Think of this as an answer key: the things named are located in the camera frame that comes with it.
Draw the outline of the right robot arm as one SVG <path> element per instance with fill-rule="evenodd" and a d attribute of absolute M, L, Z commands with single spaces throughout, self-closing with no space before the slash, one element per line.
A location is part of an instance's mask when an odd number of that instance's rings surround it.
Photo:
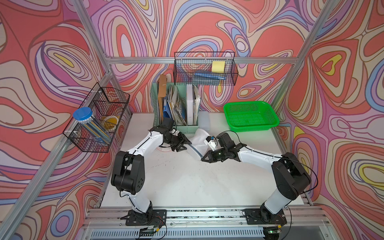
<path fill-rule="evenodd" d="M 258 218 L 264 223 L 281 216 L 281 210 L 301 195 L 312 182 L 304 166 L 292 153 L 272 154 L 253 149 L 242 142 L 236 144 L 227 131 L 216 137 L 206 137 L 204 143 L 210 150 L 201 158 L 202 162 L 211 164 L 235 160 L 263 168 L 274 175 L 277 189 L 258 209 Z"/>

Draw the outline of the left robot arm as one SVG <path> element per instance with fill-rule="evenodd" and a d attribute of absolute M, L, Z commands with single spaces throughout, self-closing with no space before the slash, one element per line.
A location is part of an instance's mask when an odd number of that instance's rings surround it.
<path fill-rule="evenodd" d="M 149 130 L 148 135 L 135 147 L 127 152 L 120 151 L 116 154 L 111 176 L 111 185 L 116 187 L 121 197 L 127 197 L 132 205 L 132 212 L 143 218 L 152 215 L 152 202 L 139 196 L 139 191 L 145 183 L 145 157 L 162 147 L 169 145 L 173 152 L 181 152 L 191 145 L 191 141 L 180 131 L 174 128 L 174 121 L 165 118 L 163 122 Z"/>

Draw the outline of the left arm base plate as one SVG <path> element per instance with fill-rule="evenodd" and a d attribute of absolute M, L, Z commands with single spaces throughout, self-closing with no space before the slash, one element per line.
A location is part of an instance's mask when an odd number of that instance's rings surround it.
<path fill-rule="evenodd" d="M 166 223 L 166 210 L 152 210 L 149 213 L 138 213 L 130 210 L 128 214 L 120 220 L 126 221 L 126 226 L 155 226 L 160 227 Z"/>

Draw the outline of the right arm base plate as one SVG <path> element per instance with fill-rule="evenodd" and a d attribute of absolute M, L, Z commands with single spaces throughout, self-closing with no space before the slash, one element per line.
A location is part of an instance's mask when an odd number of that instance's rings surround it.
<path fill-rule="evenodd" d="M 244 209 L 242 214 L 246 218 L 248 225 L 281 225 L 287 224 L 283 209 L 277 214 L 270 213 L 267 209 Z"/>

